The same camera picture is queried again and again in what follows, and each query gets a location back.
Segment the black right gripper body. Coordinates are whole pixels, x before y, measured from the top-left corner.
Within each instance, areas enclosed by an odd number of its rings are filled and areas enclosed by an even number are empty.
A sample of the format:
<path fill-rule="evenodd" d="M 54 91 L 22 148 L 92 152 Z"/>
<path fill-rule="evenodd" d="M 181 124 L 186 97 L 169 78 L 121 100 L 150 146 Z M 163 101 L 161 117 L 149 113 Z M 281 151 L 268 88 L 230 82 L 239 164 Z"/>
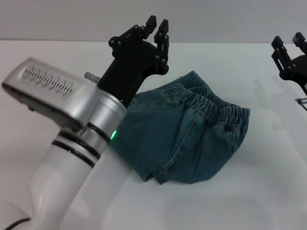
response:
<path fill-rule="evenodd" d="M 291 60 L 289 81 L 297 83 L 307 94 L 307 56 L 300 55 Z"/>

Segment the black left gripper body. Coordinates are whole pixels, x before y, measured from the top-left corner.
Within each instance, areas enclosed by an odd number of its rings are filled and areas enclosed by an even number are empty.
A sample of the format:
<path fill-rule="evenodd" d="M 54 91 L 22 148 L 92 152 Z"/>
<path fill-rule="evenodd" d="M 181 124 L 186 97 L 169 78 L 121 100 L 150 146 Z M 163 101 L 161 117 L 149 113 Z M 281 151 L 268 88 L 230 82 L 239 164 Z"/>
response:
<path fill-rule="evenodd" d="M 156 70 L 157 47 L 146 41 L 114 44 L 113 62 L 101 77 L 97 87 L 115 96 L 128 107 L 144 79 Z"/>

